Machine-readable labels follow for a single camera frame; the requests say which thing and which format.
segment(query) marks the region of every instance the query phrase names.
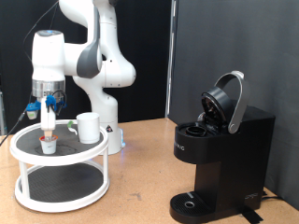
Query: drip tray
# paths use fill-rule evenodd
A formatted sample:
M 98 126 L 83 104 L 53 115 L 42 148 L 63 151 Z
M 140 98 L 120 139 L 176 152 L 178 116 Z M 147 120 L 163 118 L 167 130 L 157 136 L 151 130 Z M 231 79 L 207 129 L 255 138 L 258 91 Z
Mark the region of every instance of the drip tray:
M 84 198 L 103 185 L 100 170 L 86 163 L 45 166 L 28 175 L 30 198 L 43 203 L 65 203 Z
M 170 215 L 182 223 L 204 223 L 214 212 L 195 192 L 179 194 L 170 202 Z

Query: cable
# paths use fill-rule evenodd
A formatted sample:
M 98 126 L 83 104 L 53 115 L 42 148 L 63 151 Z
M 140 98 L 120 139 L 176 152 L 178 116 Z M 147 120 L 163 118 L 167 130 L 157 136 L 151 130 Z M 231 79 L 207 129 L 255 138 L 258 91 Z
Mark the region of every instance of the cable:
M 52 17 L 52 21 L 50 22 L 50 28 L 49 28 L 49 30 L 52 28 L 52 25 L 53 25 L 53 22 L 54 22 L 54 18 L 56 16 L 57 7 L 58 7 L 58 4 L 56 4 L 55 10 L 54 10 L 54 14 L 53 14 L 53 17 Z
M 62 108 L 65 108 L 66 106 L 66 94 L 64 91 L 55 91 L 52 96 L 54 96 L 57 92 L 60 92 L 63 96 L 64 96 L 64 104 L 63 105 L 59 105 L 59 108 L 57 109 L 57 112 L 55 112 L 54 110 L 54 106 L 50 105 L 50 107 L 52 108 L 52 110 L 55 112 L 56 116 L 59 116 L 60 112 L 62 111 Z
M 29 104 L 30 104 L 30 102 L 31 102 L 31 96 L 32 96 L 32 92 L 30 93 Z M 24 109 L 24 111 L 21 113 L 21 115 L 19 116 L 18 121 L 17 121 L 17 123 L 15 124 L 15 126 L 13 126 L 13 128 L 10 130 L 10 132 L 7 134 L 7 136 L 1 141 L 0 146 L 2 146 L 2 144 L 7 140 L 7 138 L 9 137 L 9 135 L 15 130 L 15 128 L 18 126 L 18 124 L 22 121 L 22 119 L 24 118 L 25 113 L 26 113 L 26 108 L 27 108 L 27 106 L 25 107 L 25 109 Z
M 36 24 L 31 28 L 31 30 L 28 32 L 28 34 L 26 35 L 26 37 L 24 38 L 24 40 L 22 41 L 22 48 L 23 48 L 23 50 L 24 50 L 24 52 L 25 52 L 25 54 L 26 54 L 26 56 L 27 56 L 27 58 L 29 59 L 29 61 L 31 62 L 31 58 L 30 58 L 30 56 L 28 55 L 28 53 L 27 53 L 27 51 L 26 51 L 26 49 L 25 49 L 25 43 L 26 43 L 26 39 L 27 39 L 27 37 L 28 37 L 28 35 L 29 34 L 31 34 L 31 32 L 36 28 L 36 26 L 37 26 L 37 24 L 39 23 L 39 21 L 41 20 L 41 19 L 43 19 L 44 18 L 44 16 L 46 16 L 55 6 L 57 6 L 57 4 L 58 4 L 58 1 L 53 5 L 53 6 L 51 6 L 51 8 L 49 8 L 48 9 L 48 11 L 46 11 L 38 20 L 37 20 L 37 22 L 36 22 Z
M 268 199 L 278 199 L 278 200 L 284 201 L 281 197 L 273 196 L 273 197 L 263 197 L 262 202 L 265 201 L 265 200 L 268 200 Z

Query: power cord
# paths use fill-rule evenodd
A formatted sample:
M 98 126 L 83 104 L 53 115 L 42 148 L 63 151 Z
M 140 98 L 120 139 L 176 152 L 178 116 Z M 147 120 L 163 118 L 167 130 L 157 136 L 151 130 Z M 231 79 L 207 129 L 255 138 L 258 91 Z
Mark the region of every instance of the power cord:
M 31 96 L 32 96 L 32 92 L 30 93 L 29 104 L 30 104 L 30 102 L 31 102 Z M 25 107 L 25 109 L 24 109 L 24 111 L 21 113 L 21 115 L 19 116 L 18 121 L 17 121 L 17 123 L 15 124 L 15 126 L 13 126 L 13 128 L 10 130 L 10 132 L 7 134 L 7 136 L 1 141 L 0 146 L 2 146 L 2 144 L 7 140 L 7 138 L 9 137 L 9 135 L 15 130 L 15 128 L 18 126 L 18 124 L 22 121 L 22 119 L 24 118 L 25 113 L 26 113 L 26 108 L 27 108 L 27 106 Z
M 44 16 L 46 16 L 46 15 L 47 15 L 47 14 L 48 14 L 48 13 L 55 7 L 55 6 L 56 6 L 56 8 L 55 8 L 55 11 L 54 11 L 54 14 L 53 14 L 51 23 L 50 23 L 50 28 L 51 28 L 51 26 L 52 26 L 52 24 L 53 24 L 53 21 L 54 21 L 54 17 L 55 17 L 55 15 L 56 15 L 56 10 L 57 10 L 57 6 L 58 6 L 58 1 L 57 1 L 53 6 L 51 6 L 51 8 L 49 8 L 48 11 L 46 11 L 46 12 L 45 12 L 45 13 L 44 13 L 44 14 L 37 20 L 36 24 L 31 28 L 31 30 L 28 32 L 28 34 L 26 35 L 26 37 L 25 37 L 24 40 L 22 41 L 22 48 L 23 48 L 23 50 L 24 50 L 24 52 L 25 52 L 25 54 L 26 54 L 26 56 L 27 56 L 27 58 L 29 59 L 30 62 L 31 62 L 31 58 L 30 58 L 30 56 L 28 55 L 28 53 L 27 53 L 27 51 L 26 51 L 26 49 L 25 49 L 26 39 L 27 39 L 28 35 L 31 34 L 31 32 L 36 28 L 36 26 L 37 26 L 37 24 L 40 22 L 40 20 L 43 19 Z
M 273 197 L 262 197 L 262 202 L 268 199 L 277 199 L 277 200 L 283 200 L 283 198 L 279 197 L 279 196 L 273 196 Z

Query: white cup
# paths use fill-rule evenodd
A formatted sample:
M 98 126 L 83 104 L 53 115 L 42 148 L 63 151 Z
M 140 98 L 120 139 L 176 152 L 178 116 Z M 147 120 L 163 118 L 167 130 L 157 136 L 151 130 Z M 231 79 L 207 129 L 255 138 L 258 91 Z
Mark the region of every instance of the white cup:
M 52 140 L 50 142 L 45 141 L 45 136 L 39 138 L 41 149 L 43 149 L 44 154 L 49 155 L 55 153 L 57 139 L 58 137 L 56 135 L 52 136 Z
M 100 140 L 100 116 L 97 113 L 83 113 L 77 116 L 78 139 L 80 143 L 92 144 Z

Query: coffee maker lid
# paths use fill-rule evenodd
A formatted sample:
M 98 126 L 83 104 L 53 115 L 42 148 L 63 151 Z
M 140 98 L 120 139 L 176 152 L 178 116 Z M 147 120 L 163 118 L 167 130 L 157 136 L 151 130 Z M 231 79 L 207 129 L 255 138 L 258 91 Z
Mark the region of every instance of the coffee maker lid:
M 236 107 L 234 107 L 230 98 L 222 90 L 233 78 L 237 78 L 240 84 L 240 94 Z M 223 75 L 218 79 L 215 86 L 209 91 L 204 92 L 202 96 L 202 104 L 206 116 L 222 123 L 228 123 L 228 132 L 236 133 L 250 97 L 250 86 L 244 79 L 244 74 L 233 71 Z

